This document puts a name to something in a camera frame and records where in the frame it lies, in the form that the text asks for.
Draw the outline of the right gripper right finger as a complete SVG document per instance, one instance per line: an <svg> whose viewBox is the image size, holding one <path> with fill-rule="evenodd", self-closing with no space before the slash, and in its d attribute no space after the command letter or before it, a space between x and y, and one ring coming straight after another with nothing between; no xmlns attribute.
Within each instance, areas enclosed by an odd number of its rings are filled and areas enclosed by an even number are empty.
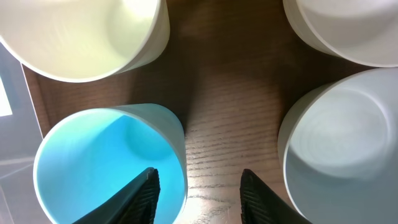
<svg viewBox="0 0 398 224"><path fill-rule="evenodd" d="M242 224L311 224L250 169L243 170L239 191Z"/></svg>

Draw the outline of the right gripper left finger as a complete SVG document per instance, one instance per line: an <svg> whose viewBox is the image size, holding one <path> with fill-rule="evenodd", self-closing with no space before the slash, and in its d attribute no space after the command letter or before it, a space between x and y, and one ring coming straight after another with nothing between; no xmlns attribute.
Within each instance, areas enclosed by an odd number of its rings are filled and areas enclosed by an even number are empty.
<svg viewBox="0 0 398 224"><path fill-rule="evenodd" d="M159 195L159 172L148 167L109 200L73 224L153 224Z"/></svg>

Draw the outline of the light blue cup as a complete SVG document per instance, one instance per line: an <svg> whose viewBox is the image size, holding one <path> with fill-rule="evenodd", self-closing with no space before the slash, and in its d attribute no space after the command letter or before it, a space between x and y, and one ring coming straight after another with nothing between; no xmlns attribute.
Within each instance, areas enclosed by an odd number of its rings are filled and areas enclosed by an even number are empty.
<svg viewBox="0 0 398 224"><path fill-rule="evenodd" d="M44 137L34 160L35 193L53 223L73 223L153 167L159 172L156 223L174 223L187 199L180 120L151 103L77 112Z"/></svg>

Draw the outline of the cream cup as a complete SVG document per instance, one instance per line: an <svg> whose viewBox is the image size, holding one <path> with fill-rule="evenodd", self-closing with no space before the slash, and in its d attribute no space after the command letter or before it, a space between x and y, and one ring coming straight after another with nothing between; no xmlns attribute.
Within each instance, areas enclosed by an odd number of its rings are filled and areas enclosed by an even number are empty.
<svg viewBox="0 0 398 224"><path fill-rule="evenodd" d="M97 81L156 60L170 37L165 0L1 1L1 43L32 71Z"/></svg>

